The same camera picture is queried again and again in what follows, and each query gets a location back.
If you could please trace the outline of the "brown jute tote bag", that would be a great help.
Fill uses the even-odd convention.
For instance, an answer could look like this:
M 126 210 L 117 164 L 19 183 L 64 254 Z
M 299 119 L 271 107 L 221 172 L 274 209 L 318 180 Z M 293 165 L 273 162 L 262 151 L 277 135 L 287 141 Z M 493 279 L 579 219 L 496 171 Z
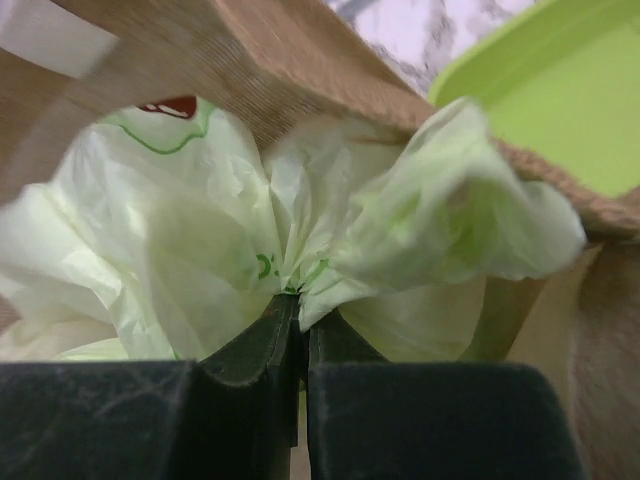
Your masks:
M 1 23 L 1 198 L 49 176 L 75 134 L 142 101 L 197 95 L 266 147 L 295 122 L 351 113 L 414 133 L 433 108 L 321 1 L 20 1 Z M 639 475 L 639 185 L 607 194 L 501 141 L 516 172 L 578 210 L 600 252 L 579 288 L 571 420 L 596 479 Z

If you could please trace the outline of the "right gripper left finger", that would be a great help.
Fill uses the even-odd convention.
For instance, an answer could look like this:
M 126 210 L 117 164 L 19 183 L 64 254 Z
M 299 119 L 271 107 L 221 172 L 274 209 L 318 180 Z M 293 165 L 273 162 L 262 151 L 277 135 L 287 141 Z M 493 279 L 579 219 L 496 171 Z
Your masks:
M 5 479 L 285 479 L 298 301 L 196 361 L 5 363 Z

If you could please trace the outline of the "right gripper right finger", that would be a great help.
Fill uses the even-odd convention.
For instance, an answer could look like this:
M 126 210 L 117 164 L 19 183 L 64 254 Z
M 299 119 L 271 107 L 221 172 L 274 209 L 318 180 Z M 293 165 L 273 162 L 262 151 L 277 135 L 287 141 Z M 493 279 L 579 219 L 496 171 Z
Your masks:
M 586 477 L 559 399 L 513 363 L 393 363 L 338 312 L 309 330 L 315 479 Z

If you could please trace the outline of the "green avocado print plastic bag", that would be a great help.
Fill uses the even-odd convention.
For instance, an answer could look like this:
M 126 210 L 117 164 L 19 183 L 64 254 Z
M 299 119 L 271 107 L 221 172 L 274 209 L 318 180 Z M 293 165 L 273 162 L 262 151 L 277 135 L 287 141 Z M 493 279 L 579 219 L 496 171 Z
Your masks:
M 461 99 L 408 142 L 318 118 L 265 152 L 233 114 L 146 105 L 84 129 L 1 210 L 5 361 L 204 359 L 276 295 L 332 310 L 392 361 L 489 343 L 495 279 L 572 263 L 586 235 L 519 179 Z

